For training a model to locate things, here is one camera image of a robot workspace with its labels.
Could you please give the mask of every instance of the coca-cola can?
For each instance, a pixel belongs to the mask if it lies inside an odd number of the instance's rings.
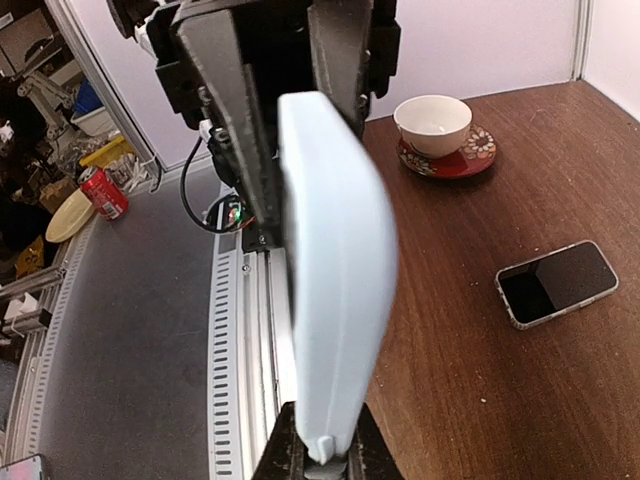
[[[87,168],[78,183],[98,213],[107,220],[120,218],[129,208],[129,199],[99,167]]]

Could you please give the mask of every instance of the light blue object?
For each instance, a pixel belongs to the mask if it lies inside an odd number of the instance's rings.
[[[329,99],[288,94],[278,109],[293,207],[296,430],[324,465],[351,445],[387,328],[396,229],[378,171]]]

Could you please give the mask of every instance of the white wall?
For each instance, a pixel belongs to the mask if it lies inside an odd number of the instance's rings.
[[[468,98],[569,80],[576,15],[577,0],[398,0],[398,75],[373,117],[415,95]]]
[[[584,78],[640,120],[640,2],[595,0]]]
[[[183,162],[198,134],[173,113],[156,77],[153,58],[133,39],[125,40],[120,35],[105,0],[66,3],[158,158],[169,167]]]

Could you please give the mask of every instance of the saucer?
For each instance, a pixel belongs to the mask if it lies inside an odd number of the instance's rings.
[[[496,159],[498,146],[493,135],[475,123],[462,146],[446,157],[427,158],[400,139],[398,156],[406,167],[425,177],[464,178],[483,172]]]

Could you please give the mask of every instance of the yellow plate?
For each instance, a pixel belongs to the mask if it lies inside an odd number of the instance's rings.
[[[73,237],[93,215],[91,201],[78,189],[53,215],[45,235],[48,242],[62,243]]]

